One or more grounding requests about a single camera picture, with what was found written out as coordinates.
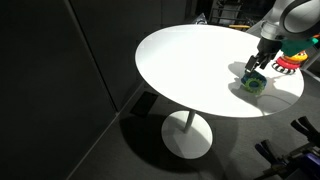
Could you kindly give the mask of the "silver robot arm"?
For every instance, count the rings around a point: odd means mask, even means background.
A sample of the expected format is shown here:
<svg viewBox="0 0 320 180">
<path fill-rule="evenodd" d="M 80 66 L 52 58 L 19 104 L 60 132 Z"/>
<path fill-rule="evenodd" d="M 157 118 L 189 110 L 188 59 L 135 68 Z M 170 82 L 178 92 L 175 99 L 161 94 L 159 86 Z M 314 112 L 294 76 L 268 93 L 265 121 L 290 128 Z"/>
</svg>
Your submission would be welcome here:
<svg viewBox="0 0 320 180">
<path fill-rule="evenodd" d="M 319 32 L 320 0 L 276 0 L 271 10 L 248 30 L 260 33 L 258 53 L 251 56 L 245 72 L 264 69 L 281 49 L 283 40 L 307 40 Z"/>
</svg>

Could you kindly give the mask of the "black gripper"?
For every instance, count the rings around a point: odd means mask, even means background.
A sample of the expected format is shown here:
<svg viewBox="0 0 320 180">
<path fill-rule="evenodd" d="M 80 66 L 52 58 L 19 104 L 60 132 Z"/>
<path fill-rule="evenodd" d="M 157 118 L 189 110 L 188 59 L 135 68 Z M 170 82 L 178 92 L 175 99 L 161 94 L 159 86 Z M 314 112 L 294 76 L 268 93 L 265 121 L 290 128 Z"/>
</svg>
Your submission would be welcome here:
<svg viewBox="0 0 320 180">
<path fill-rule="evenodd" d="M 281 41 L 269 40 L 262 37 L 257 46 L 258 54 L 251 56 L 245 65 L 245 71 L 251 73 L 255 67 L 264 69 L 266 65 L 276 56 L 282 47 Z"/>
</svg>

